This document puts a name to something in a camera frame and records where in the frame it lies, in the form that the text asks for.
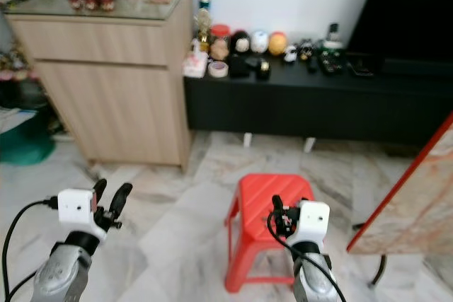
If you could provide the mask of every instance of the marble floor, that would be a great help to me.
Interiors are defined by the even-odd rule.
[[[123,211],[123,227],[109,232],[107,243],[93,256],[88,286],[81,300],[123,302],[293,302],[289,287],[245,285],[238,294],[223,287],[227,268],[227,231],[222,221],[238,180],[247,173],[296,173],[307,178],[318,200],[331,207],[326,252],[349,302],[453,301],[448,289],[453,263],[435,255],[392,255],[383,279],[367,288],[378,256],[346,253],[351,225],[363,222],[391,189],[414,154],[349,141],[318,141],[302,153],[299,138],[255,136],[249,149],[241,136],[199,132],[189,169],[144,165],[105,165],[101,175],[108,205],[125,181],[134,189]],[[66,187],[90,187],[81,171],[83,159],[72,143],[58,144],[43,163],[26,168],[2,164],[0,236],[17,211],[28,202]],[[66,231],[55,211],[30,210],[18,224],[8,253],[12,284],[36,269]],[[253,274],[288,270],[283,251],[263,253]],[[26,284],[15,301],[29,301]]]

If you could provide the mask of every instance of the roll of tape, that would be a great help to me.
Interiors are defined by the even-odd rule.
[[[224,62],[212,62],[207,69],[210,75],[215,78],[221,78],[228,75],[228,65]]]

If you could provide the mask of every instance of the decorative ornament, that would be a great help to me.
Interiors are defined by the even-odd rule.
[[[292,63],[297,59],[297,47],[296,45],[290,45],[285,50],[285,61]]]
[[[209,52],[209,31],[211,27],[211,15],[205,8],[200,8],[198,15],[195,17],[198,24],[198,41],[200,42],[200,51]]]
[[[211,26],[211,17],[208,12],[211,0],[200,0],[197,22],[198,22],[198,40],[200,41],[200,49],[202,51],[209,51],[209,29]]]
[[[285,52],[286,46],[288,45],[288,39],[283,32],[274,32],[269,39],[269,52],[278,56]]]
[[[251,50],[255,53],[264,53],[268,49],[269,35],[264,31],[255,31],[251,38]]]
[[[211,57],[215,60],[224,60],[229,54],[226,40],[217,39],[211,45]]]
[[[299,44],[300,59],[306,61],[313,56],[314,44],[311,39],[302,39]]]
[[[231,37],[231,51],[246,53],[250,50],[250,37],[246,31],[236,31]]]

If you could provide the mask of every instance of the cabinet drawer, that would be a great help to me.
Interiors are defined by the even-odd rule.
[[[40,78],[87,158],[179,164],[167,71],[39,62]]]
[[[33,59],[167,64],[160,26],[21,20],[13,25]]]

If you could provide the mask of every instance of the red plastic stool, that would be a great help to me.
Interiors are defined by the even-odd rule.
[[[250,174],[239,182],[225,219],[228,226],[228,272],[225,288],[236,293],[244,283],[293,284],[294,277],[247,278],[255,256],[270,249],[283,247],[269,233],[266,220],[273,210],[272,196],[279,194],[284,205],[294,205],[301,198],[314,200],[310,184],[298,175]],[[231,251],[231,221],[241,212],[239,239]]]

